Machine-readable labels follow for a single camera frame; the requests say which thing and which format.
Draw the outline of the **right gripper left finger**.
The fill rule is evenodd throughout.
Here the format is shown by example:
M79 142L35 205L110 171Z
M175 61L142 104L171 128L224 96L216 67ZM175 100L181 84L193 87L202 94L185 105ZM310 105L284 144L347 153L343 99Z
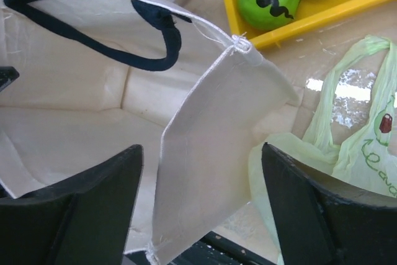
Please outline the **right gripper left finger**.
M13 199L1 190L2 264L121 264L143 172L133 145Z

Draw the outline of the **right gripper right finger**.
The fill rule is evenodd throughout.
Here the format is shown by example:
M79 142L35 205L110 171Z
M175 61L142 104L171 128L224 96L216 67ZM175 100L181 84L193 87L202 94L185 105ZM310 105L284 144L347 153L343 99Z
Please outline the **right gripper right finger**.
M285 264L396 264L396 199L265 143L262 169Z

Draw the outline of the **light green plastic bag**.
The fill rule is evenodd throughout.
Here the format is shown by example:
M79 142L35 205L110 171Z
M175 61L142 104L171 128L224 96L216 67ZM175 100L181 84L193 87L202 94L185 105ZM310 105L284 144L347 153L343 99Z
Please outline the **light green plastic bag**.
M385 57L370 91L364 124L341 141L332 135L335 93L341 77L361 60L378 52ZM352 186L396 199L396 45L369 35L353 44L327 74L319 102L302 137L272 133L254 147L248 159L252 200L277 248L277 263L285 264L262 169L262 147L268 143L293 159Z

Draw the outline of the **cream canvas tote bag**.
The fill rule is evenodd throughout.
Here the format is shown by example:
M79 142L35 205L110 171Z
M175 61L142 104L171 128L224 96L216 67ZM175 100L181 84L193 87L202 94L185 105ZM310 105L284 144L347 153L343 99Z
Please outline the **cream canvas tote bag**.
M54 186L133 144L126 252L166 264L249 200L254 128L299 101L245 37L168 0L1 0L1 185Z

